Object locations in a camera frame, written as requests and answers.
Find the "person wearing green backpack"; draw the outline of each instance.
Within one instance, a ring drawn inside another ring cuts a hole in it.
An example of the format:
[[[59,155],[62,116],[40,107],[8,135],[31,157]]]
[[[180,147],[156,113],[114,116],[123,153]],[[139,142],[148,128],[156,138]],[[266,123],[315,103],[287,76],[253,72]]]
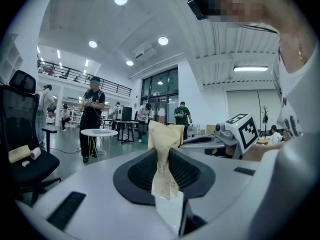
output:
[[[180,106],[178,106],[174,110],[174,118],[175,118],[175,124],[176,125],[182,125],[184,126],[183,130],[183,140],[186,140],[188,138],[187,130],[188,130],[188,118],[190,121],[190,124],[192,124],[192,118],[189,109],[186,107],[186,103],[184,101],[180,102]]]

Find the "white tank top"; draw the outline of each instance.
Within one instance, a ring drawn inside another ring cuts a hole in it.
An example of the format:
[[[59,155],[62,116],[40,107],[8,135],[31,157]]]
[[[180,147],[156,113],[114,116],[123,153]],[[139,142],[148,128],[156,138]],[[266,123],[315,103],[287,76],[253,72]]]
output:
[[[298,71],[288,73],[280,54],[272,70],[273,83],[281,97],[281,112],[277,124],[282,125],[291,138],[302,136],[304,132],[308,132],[308,129],[304,129],[287,96],[310,69],[320,70],[319,41],[316,42],[310,59]]]

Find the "chair headrest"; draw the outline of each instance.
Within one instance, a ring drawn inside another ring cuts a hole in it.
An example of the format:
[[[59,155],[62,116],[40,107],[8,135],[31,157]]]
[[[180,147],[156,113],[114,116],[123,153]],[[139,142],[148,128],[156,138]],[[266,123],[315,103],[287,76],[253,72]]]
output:
[[[9,85],[30,94],[34,94],[36,92],[36,79],[21,70],[17,70],[14,73]]]

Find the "railing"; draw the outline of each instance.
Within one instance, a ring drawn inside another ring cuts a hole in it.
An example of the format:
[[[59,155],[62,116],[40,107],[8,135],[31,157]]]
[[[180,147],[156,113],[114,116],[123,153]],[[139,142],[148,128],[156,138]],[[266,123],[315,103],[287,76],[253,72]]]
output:
[[[40,61],[40,60],[38,60],[38,72],[41,74],[46,74],[49,76],[62,78],[62,79],[70,80],[70,81],[85,84],[85,85],[89,85],[90,79],[93,77],[92,74],[83,73],[79,70],[76,70],[67,66],[60,66],[51,62]],[[101,77],[100,77],[100,83],[101,83],[100,89],[103,91],[109,91],[109,92],[121,94],[128,97],[130,97],[131,95],[132,89],[125,87],[123,85],[105,80]]]

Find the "white marker cube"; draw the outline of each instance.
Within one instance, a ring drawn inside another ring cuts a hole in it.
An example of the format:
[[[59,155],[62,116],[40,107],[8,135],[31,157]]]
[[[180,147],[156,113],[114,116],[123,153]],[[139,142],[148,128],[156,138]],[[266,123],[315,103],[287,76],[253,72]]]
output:
[[[259,138],[255,121],[250,113],[240,113],[225,123],[225,129],[230,130],[234,138],[240,143],[244,154]]]

